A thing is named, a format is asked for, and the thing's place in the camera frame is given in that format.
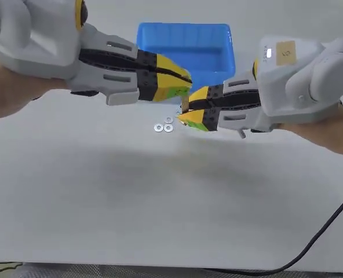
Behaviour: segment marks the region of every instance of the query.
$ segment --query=yellow tape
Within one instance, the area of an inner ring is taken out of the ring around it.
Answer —
[[[75,25],[77,30],[81,30],[81,7],[84,0],[76,0],[75,3]]]

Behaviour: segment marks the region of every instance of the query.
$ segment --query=blue tray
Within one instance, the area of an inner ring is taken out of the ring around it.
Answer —
[[[137,44],[187,69],[194,83],[191,92],[235,75],[231,30],[226,24],[141,23]]]

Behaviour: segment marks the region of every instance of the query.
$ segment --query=human hand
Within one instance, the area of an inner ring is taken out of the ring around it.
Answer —
[[[66,89],[65,81],[20,75],[0,64],[0,118],[18,112],[52,89]]]
[[[317,123],[282,124],[279,129],[291,131],[302,138],[343,155],[343,105],[336,115]]]

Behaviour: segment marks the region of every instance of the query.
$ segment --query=metal washer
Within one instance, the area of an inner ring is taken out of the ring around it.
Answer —
[[[164,122],[167,124],[171,124],[171,123],[173,123],[173,121],[174,121],[173,117],[166,117],[164,120]]]
[[[154,126],[154,130],[155,130],[156,132],[162,132],[162,131],[164,130],[164,125],[162,125],[161,123],[157,123],[157,124],[155,124],[155,126]]]
[[[164,125],[164,131],[165,132],[172,132],[174,130],[174,126],[173,125],[171,125],[171,124],[169,124],[169,123],[167,123],[166,125]]]

